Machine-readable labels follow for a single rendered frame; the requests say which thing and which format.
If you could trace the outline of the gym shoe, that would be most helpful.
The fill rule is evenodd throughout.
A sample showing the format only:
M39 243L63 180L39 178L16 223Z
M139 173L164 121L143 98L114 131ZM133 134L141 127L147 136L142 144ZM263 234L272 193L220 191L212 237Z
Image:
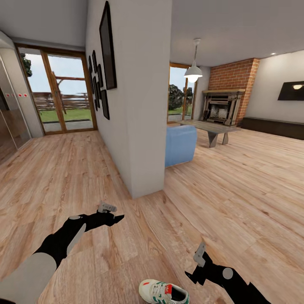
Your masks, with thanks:
M189 293L177 285L155 279L144 280L138 287L141 298L148 304L190 304Z

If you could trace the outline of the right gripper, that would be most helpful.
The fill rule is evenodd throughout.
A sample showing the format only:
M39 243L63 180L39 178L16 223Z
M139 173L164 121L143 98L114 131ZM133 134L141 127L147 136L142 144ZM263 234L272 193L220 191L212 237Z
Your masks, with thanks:
M198 266L195 268L193 274L185 271L185 274L194 282L199 282L201 285L204 284L205 280L208 279L210 281L213 281L210 277L210 270L213 265L216 265L213 263L212 259L208 256L206 252L203 253L202 257L206 260L203 267Z

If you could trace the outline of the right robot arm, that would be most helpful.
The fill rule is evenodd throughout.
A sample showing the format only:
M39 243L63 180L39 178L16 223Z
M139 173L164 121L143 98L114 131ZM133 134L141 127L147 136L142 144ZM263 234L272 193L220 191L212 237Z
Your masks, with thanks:
M208 279L220 285L225 288L234 304L271 304L254 284L250 282L247 285L234 268L214 264L205 249L206 245L202 242L195 251L193 259L198 265L193 274L185 271L194 283L203 285Z

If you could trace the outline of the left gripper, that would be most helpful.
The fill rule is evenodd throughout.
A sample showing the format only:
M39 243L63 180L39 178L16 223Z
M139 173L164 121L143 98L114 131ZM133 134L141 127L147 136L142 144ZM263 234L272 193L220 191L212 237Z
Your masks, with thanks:
M110 213L109 211L107 213L100 213L98 210L97 213L94 214L94 216L97 220L95 228L100 227L104 224L111 227L124 218L124 215L115 217L114 214Z

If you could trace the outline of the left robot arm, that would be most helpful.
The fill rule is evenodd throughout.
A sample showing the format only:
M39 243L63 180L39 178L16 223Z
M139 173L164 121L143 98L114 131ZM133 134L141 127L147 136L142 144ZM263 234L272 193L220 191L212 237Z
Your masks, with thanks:
M103 202L95 214L69 217L62 228L48 235L40 248L0 282L0 304L36 304L62 259L84 232L104 224L111 227L124 218L110 213L116 211L115 206Z

